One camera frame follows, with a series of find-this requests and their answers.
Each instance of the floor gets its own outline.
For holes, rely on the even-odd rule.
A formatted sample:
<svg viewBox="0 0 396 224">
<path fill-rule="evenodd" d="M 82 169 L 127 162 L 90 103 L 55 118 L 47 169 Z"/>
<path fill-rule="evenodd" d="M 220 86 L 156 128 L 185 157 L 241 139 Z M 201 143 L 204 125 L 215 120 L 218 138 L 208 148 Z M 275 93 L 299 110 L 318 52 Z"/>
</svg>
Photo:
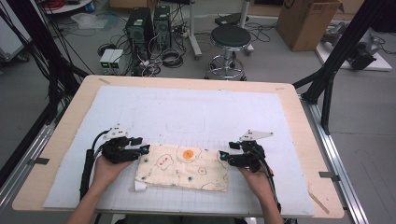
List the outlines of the floor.
<svg viewBox="0 0 396 224">
<path fill-rule="evenodd" d="M 239 7 L 239 4 L 231 4 L 230 8 L 223 8 L 220 13 L 235 12 Z M 187 50 L 183 55 L 183 65 L 179 68 L 162 68 L 157 77 L 205 76 L 207 63 L 213 56 L 221 53 L 219 49 L 210 45 L 207 35 L 216 27 L 214 19 L 219 12 L 212 11 L 216 8 L 220 7 L 197 13 L 214 14 L 196 19 L 196 37 L 203 57 L 195 61 L 189 41 L 184 40 Z M 61 27 L 68 31 L 66 39 L 82 60 L 95 74 L 102 74 L 97 49 L 110 40 L 114 41 L 116 37 L 112 36 L 121 35 L 125 21 L 108 14 L 106 6 L 97 9 L 95 13 L 101 19 L 108 20 L 105 29 L 79 30 L 69 19 L 73 13 L 65 13 L 58 19 Z M 253 22 L 269 26 L 276 22 L 276 18 L 251 17 L 247 24 L 253 26 Z M 267 36 L 261 34 L 260 39 L 269 42 L 254 41 L 252 45 L 255 50 L 249 56 L 242 52 L 237 54 L 237 58 L 245 66 L 247 81 L 293 83 L 321 67 L 315 52 L 291 52 L 275 29 L 263 32 Z M 386 41 L 385 49 L 396 51 L 395 35 L 376 35 Z M 386 54 L 382 50 L 379 54 L 391 66 L 396 67 L 395 54 Z M 72 58 L 78 67 L 87 70 L 76 55 L 72 54 Z M 302 87 L 297 92 L 303 93 L 306 88 Z M 5 164 L 47 105 L 47 90 L 48 81 L 42 77 L 33 60 L 28 63 L 15 61 L 0 68 L 0 126 L 3 127 L 0 129 L 0 166 Z M 389 72 L 340 69 L 334 81 L 330 132 L 370 223 L 396 222 L 396 175 L 393 172 L 396 169 L 396 98 L 392 97 L 394 95 L 394 69 Z M 64 222 L 68 216 L 68 213 L 16 212 L 9 203 L 0 210 L 0 223 L 59 223 Z M 106 215 L 101 223 L 109 223 L 110 219 L 111 216 Z M 353 222 L 346 211 L 342 219 L 299 219 L 299 223 Z"/>
</svg>

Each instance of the stool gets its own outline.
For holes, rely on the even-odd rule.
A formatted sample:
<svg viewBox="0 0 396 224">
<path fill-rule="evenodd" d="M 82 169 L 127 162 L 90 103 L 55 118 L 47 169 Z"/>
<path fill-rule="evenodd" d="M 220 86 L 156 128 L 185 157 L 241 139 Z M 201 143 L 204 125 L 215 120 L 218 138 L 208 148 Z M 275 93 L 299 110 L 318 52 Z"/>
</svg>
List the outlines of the stool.
<svg viewBox="0 0 396 224">
<path fill-rule="evenodd" d="M 210 41 L 225 52 L 224 55 L 218 55 L 210 61 L 205 79 L 209 79 L 208 73 L 212 73 L 226 79 L 242 75 L 240 80 L 246 81 L 244 65 L 236 59 L 235 52 L 250 44 L 250 33 L 238 26 L 222 25 L 212 31 Z"/>
</svg>

